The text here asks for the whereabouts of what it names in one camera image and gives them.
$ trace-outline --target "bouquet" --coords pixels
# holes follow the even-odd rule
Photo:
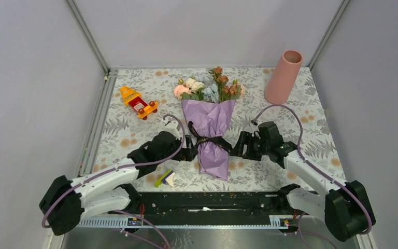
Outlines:
[[[228,180],[229,155],[232,147],[223,135],[228,129],[235,101],[245,94],[245,87],[223,75],[216,67],[208,71],[212,78],[190,76],[179,79],[175,96],[182,100],[190,133],[196,137],[199,172]]]

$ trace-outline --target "vase opening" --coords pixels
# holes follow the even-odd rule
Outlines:
[[[290,63],[299,63],[303,57],[297,51],[289,50],[283,54],[283,58]]]

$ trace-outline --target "floral tablecloth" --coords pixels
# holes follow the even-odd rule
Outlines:
[[[273,68],[260,67],[224,68],[224,73],[230,79],[238,79],[246,87],[246,94],[237,100],[230,128],[224,135],[233,146],[240,131],[248,127],[250,120],[268,105],[263,97],[263,89],[273,71]],[[152,140],[161,130],[162,117],[167,113],[182,119],[187,131],[181,103],[174,97],[173,89],[178,84],[178,78],[186,79],[191,75],[202,74],[208,74],[206,68],[119,70],[92,172],[118,162],[141,144]],[[158,112],[150,114],[147,120],[137,118],[136,113],[124,105],[119,91],[122,86],[140,92],[146,102],[159,102]],[[309,68],[300,69],[286,105],[295,110],[303,123],[302,149],[307,158],[335,178],[344,178]],[[259,121],[274,121],[285,141],[297,142],[299,127],[287,110],[271,108]],[[197,158],[192,162],[169,160],[159,165],[155,172],[133,181],[132,184],[138,191],[274,191],[292,183],[311,189],[294,173],[282,169],[266,157],[263,158],[264,160],[258,162],[230,157],[228,181],[199,174]],[[154,187],[153,183],[168,169],[176,172],[175,187]]]

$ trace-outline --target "white wall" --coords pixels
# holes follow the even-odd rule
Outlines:
[[[398,248],[398,1],[352,1],[312,73],[346,176],[367,189],[378,249]]]
[[[76,0],[112,67],[308,64],[341,0]]]
[[[64,1],[0,1],[0,248],[41,248],[40,200],[76,170],[103,73]]]

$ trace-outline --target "black ribbon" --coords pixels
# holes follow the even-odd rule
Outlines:
[[[206,136],[200,136],[195,128],[193,127],[193,122],[188,122],[188,129],[190,130],[190,133],[196,138],[196,144],[194,147],[196,149],[199,147],[199,144],[206,143],[206,142],[212,142],[219,146],[220,148],[224,149],[226,152],[231,153],[231,150],[233,147],[231,146],[230,143],[228,143],[223,137],[221,136],[215,136],[215,137],[206,137]]]

